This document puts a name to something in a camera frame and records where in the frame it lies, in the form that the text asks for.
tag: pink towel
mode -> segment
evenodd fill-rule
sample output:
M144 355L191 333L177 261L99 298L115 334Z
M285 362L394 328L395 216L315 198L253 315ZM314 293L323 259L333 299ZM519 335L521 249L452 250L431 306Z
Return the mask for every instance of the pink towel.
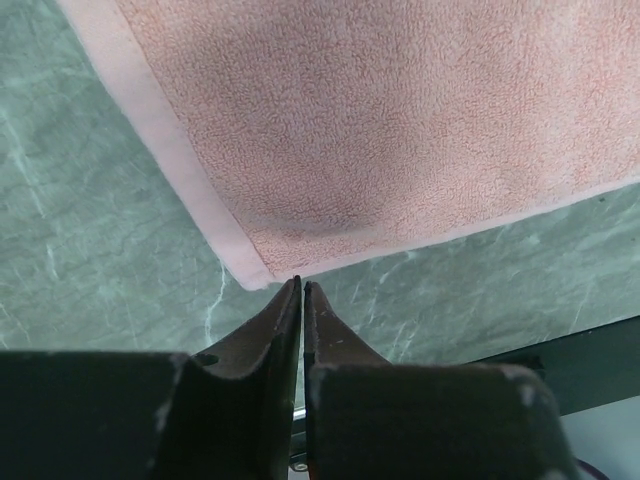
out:
M638 0L59 0L247 289L640 179Z

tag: marble countertop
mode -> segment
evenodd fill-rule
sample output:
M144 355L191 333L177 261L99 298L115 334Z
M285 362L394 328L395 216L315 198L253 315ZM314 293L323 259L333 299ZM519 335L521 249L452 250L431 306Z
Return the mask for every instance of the marble countertop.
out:
M52 0L0 6L0 348L196 352L260 310ZM640 313L640 186L315 277L394 362L457 363Z

